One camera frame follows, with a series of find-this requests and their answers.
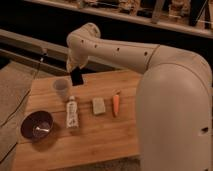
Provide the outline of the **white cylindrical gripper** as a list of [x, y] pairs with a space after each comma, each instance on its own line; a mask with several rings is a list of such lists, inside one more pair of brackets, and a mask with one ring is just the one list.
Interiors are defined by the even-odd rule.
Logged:
[[74, 71], [77, 67], [82, 69], [88, 63], [88, 57], [86, 55], [78, 54], [72, 50], [68, 51], [66, 70], [68, 73]]

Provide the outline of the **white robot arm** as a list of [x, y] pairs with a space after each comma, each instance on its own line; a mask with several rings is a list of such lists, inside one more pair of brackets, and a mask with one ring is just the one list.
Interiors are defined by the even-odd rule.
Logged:
[[100, 57], [142, 75], [136, 125], [142, 171], [213, 171], [212, 71], [199, 54], [106, 40], [87, 23], [67, 36], [69, 71]]

